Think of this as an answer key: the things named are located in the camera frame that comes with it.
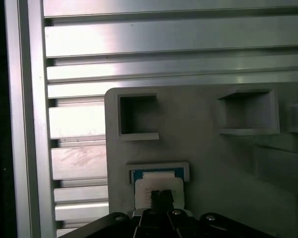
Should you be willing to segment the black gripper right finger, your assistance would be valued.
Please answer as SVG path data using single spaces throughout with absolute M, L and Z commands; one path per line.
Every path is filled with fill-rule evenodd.
M 171 190 L 162 191 L 162 210 L 177 238 L 271 238 L 270 234 L 224 217 L 205 213 L 196 219 L 174 207 Z

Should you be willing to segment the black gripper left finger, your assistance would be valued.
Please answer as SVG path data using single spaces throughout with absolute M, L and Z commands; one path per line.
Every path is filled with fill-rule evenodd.
M 164 217 L 169 211 L 169 190 L 154 190 L 150 208 L 138 209 L 132 218 L 125 213 L 110 213 L 88 223 L 63 238 L 160 238 L 165 228 Z

